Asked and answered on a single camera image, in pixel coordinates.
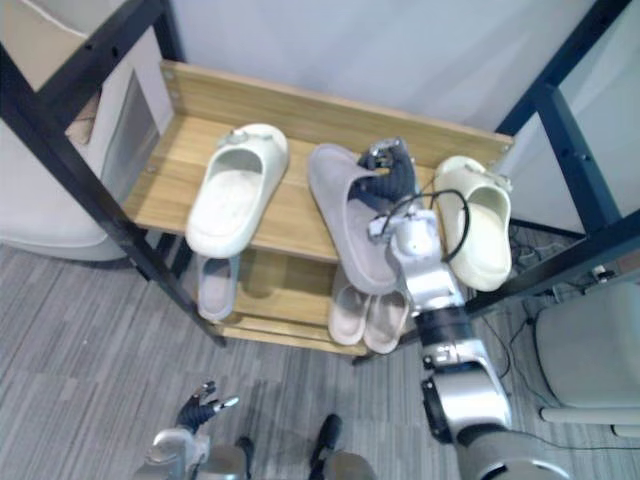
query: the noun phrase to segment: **wooden shoe rack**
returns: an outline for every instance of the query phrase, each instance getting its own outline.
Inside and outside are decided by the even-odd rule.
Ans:
[[[338,261],[307,184],[307,158],[319,143],[355,152],[381,138],[404,137],[426,185],[451,155],[485,165],[510,137],[250,80],[192,65],[161,65],[175,116],[125,204],[141,227],[183,234],[218,138],[247,123],[270,123],[289,140],[289,168],[251,248],[242,255],[234,313],[224,336],[361,355],[366,347],[334,343],[327,331]]]

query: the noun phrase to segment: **gray carpet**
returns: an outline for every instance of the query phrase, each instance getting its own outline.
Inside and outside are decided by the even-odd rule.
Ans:
[[[529,302],[530,311],[538,309]],[[519,301],[487,320],[505,339],[525,318]],[[498,370],[505,358],[477,322]],[[529,327],[518,366],[548,395]],[[215,443],[248,434],[256,479],[304,479],[314,436],[330,412],[339,446],[365,456],[380,479],[457,479],[454,452],[429,435],[417,347],[353,368],[339,355],[230,340],[216,348],[166,295],[126,263],[67,262],[0,246],[0,476],[126,479],[154,434],[170,426],[200,382],[215,379],[239,406],[209,425]],[[513,369],[505,378],[516,428],[564,445],[638,446],[607,427],[537,419],[541,399]],[[574,478],[640,478],[638,451],[568,451],[552,457]]]

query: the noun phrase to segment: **slipper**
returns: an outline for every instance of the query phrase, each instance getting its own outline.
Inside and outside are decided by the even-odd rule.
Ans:
[[[511,271],[509,217],[511,184],[505,177],[488,172],[469,157],[445,160],[435,173],[435,190],[458,190],[469,204],[469,232],[458,254],[451,260],[453,273],[468,287],[481,291],[497,289]],[[437,198],[447,250],[458,245],[465,224],[462,202],[455,195]]]
[[[231,315],[236,300],[240,256],[229,259],[198,255],[198,313],[212,323]]]
[[[395,291],[371,299],[364,329],[364,343],[376,353],[389,353],[398,346],[409,315],[409,303]]]
[[[370,299],[349,283],[344,270],[338,266],[329,310],[329,335],[336,343],[355,345],[362,339]]]
[[[244,250],[289,163],[287,139],[275,127],[251,124],[218,143],[187,221],[191,249],[211,258]]]
[[[379,199],[352,189],[357,180],[377,174],[356,161],[339,145],[319,145],[309,157],[309,186],[349,282],[361,292],[383,295],[396,289],[398,275],[388,263],[386,244],[374,244],[367,233],[382,210]]]

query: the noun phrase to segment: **shelf board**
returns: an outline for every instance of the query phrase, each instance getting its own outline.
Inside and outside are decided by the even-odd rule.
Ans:
[[[251,246],[330,263],[337,262],[336,251],[307,184],[307,159],[317,144],[361,152],[376,140],[401,135],[426,184],[433,167],[450,155],[489,164],[512,143],[504,135],[192,65],[164,61],[161,68],[176,115],[124,205],[143,227],[184,233],[217,140],[247,123],[277,125],[290,149],[287,172]]]
[[[326,336],[335,266],[282,254],[243,252],[235,312],[321,327]]]
[[[232,125],[176,115],[138,177],[124,209],[141,227],[184,234],[191,205],[215,152]],[[290,160],[251,240],[251,247],[337,263],[338,257],[307,183],[307,158],[315,144],[289,139]],[[433,170],[416,168],[427,184]]]
[[[239,314],[233,315],[228,320],[231,322],[229,325],[219,327],[225,337],[311,348],[345,355],[367,353],[367,347],[362,343],[353,346],[334,343],[329,338],[326,328]]]
[[[176,112],[235,126],[270,123],[310,144],[363,152],[400,135],[418,165],[436,168],[452,155],[488,165],[513,143],[506,135],[195,65],[163,61],[161,69]]]

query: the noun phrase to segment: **white furniture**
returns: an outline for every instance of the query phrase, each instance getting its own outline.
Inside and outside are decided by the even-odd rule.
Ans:
[[[2,43],[34,89],[76,48],[82,48],[81,32],[24,2],[7,0],[2,9]],[[65,14],[74,11],[67,9]],[[160,60],[154,33],[147,31],[103,84],[88,143],[72,140],[121,203],[173,116],[158,68]],[[0,151],[1,243],[77,260],[124,256],[4,121],[0,122]]]
[[[639,285],[605,284],[543,310],[535,335],[549,387],[574,407],[545,408],[544,420],[640,425]]]

